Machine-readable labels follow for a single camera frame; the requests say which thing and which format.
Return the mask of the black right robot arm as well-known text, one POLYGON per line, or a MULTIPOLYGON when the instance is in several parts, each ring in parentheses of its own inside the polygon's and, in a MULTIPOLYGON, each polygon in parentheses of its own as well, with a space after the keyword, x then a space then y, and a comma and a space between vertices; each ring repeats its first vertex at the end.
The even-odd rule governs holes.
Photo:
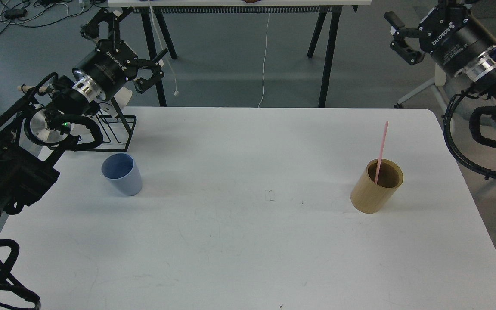
POLYGON ((451 120, 463 99, 493 99, 493 105, 474 108, 468 125, 476 143, 496 149, 496 38, 474 17, 473 4, 476 1, 439 0, 415 28, 392 11, 384 18, 391 25, 391 49, 408 64, 418 64, 428 54, 449 78, 470 79, 470 85, 454 94, 446 106, 443 138, 463 167, 485 179, 496 179, 495 170, 475 163, 458 149, 451 132, 451 120))

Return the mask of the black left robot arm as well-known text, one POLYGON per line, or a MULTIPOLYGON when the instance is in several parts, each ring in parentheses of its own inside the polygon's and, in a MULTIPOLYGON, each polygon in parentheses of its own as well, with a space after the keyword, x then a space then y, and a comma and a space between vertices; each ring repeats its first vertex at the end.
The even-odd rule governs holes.
MULTIPOLYGON (((159 86, 164 77, 162 59, 168 49, 140 59, 121 38, 120 22, 134 12, 101 8, 81 27, 81 35, 95 47, 72 70, 73 78, 49 73, 35 86, 21 86, 22 96, 0 116, 0 218, 19 214, 39 201, 57 182, 55 164, 65 151, 100 152, 102 123, 114 118, 124 126, 128 150, 136 117, 124 115, 118 94, 132 82, 142 94, 159 86)), ((0 239, 0 291, 41 308, 40 297, 13 274, 20 251, 18 243, 0 239)), ((0 307, 15 306, 0 302, 0 307)))

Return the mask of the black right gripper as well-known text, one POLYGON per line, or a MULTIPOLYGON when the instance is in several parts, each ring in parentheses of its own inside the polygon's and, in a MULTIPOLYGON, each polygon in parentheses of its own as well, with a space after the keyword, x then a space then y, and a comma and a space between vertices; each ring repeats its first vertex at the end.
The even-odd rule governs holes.
POLYGON ((385 12, 384 19, 394 30, 391 49, 409 65, 429 54, 450 77, 496 77, 496 62, 490 57, 496 37, 465 7, 473 4, 474 0, 438 0, 418 28, 408 28, 395 12, 385 12), (420 50, 408 45, 407 38, 420 38, 420 50))

